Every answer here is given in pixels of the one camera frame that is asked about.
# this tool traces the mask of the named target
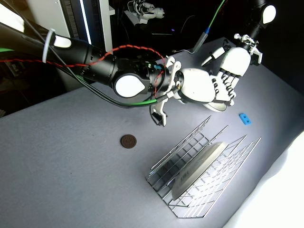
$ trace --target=white plate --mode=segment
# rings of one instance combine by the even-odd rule
[[[172,187],[173,200],[180,197],[209,168],[227,146],[228,143],[226,142],[218,142],[201,150],[175,178]]]

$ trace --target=robotic arm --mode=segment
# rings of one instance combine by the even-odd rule
[[[202,69],[182,69],[181,63],[173,57],[169,57],[167,63],[162,65],[151,61],[120,59],[112,53],[105,54],[103,50],[85,41],[56,35],[53,31],[28,22],[1,4],[0,47],[27,53],[38,59],[43,57],[43,62],[62,67],[62,62],[58,61],[60,56],[68,66],[73,66],[73,74],[108,85],[123,98],[154,92],[155,102],[141,104],[150,106],[152,117],[159,125],[165,126],[167,115],[163,107],[171,97],[182,103],[199,102],[213,110],[218,110],[214,106],[233,105],[233,98],[236,96],[234,88],[245,74],[253,56],[258,56],[257,63],[262,59],[262,53],[257,49],[258,42],[255,41],[256,35],[275,15],[273,6],[262,0],[258,3],[259,6],[253,12],[257,12],[255,14],[260,15],[260,18],[255,14],[252,16],[254,19],[251,22],[250,35],[241,37],[236,34],[235,38],[239,40],[237,47],[231,48],[228,43],[224,43],[223,47],[203,62],[206,65],[225,53],[216,76],[210,76]],[[29,24],[39,32],[45,42],[40,41],[37,34],[33,33],[33,28],[29,28]],[[53,52],[48,52],[48,46],[52,47]]]

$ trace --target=zip tie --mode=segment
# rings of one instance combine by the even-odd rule
[[[55,32],[55,30],[51,28],[47,33],[47,38],[46,38],[46,42],[44,43],[43,53],[42,53],[42,62],[43,63],[47,62],[48,47],[49,47],[49,44],[51,42],[51,38],[52,38],[52,35],[54,32]]]

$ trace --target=tabletop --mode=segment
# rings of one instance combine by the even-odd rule
[[[200,68],[222,42],[175,58],[183,68]],[[208,67],[215,72],[220,60]],[[109,87],[95,86],[116,97]],[[264,66],[250,66],[235,91],[235,105],[222,113],[169,100],[166,127],[153,123],[148,107],[122,109],[85,88],[1,118],[0,227],[222,227],[304,129],[304,98]],[[252,124],[244,125],[240,113]],[[209,138],[228,125],[224,141],[244,134],[248,142],[262,140],[205,218],[178,219],[145,177],[210,115]],[[134,148],[121,146],[125,134],[137,138]]]

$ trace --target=metal frame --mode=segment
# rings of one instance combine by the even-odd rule
[[[231,142],[188,190],[177,200],[173,200],[171,189],[175,177],[200,151],[212,144],[228,127],[224,127],[209,140],[202,133],[202,130],[210,118],[211,116],[160,159],[151,168],[147,177],[150,185],[178,218],[205,217],[261,140],[259,138],[242,149],[238,148],[246,139],[246,135]]]

